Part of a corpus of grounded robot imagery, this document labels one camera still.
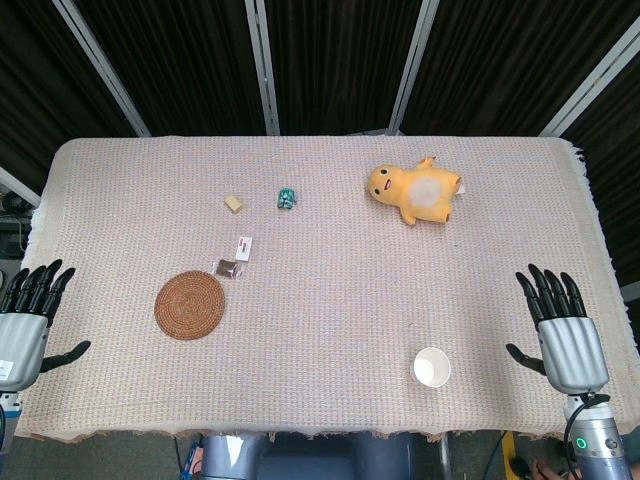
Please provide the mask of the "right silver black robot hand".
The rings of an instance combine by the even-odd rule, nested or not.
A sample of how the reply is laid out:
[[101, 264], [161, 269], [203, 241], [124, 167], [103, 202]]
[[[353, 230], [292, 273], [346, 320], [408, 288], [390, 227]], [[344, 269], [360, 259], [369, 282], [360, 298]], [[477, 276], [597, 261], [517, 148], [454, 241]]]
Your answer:
[[547, 378], [566, 395], [598, 392], [609, 373], [594, 321], [587, 315], [581, 292], [573, 278], [562, 272], [528, 266], [528, 276], [516, 274], [533, 320], [542, 357], [524, 354], [515, 344], [506, 350], [521, 366]]

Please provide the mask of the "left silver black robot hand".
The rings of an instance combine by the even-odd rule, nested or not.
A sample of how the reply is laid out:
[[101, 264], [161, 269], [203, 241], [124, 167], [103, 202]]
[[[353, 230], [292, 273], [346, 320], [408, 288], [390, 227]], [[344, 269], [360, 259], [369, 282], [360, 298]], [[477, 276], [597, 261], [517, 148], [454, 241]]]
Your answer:
[[11, 278], [1, 296], [1, 391], [19, 393], [39, 375], [81, 358], [91, 342], [83, 340], [72, 350], [46, 356], [50, 329], [73, 267], [61, 271], [62, 261], [24, 268]]

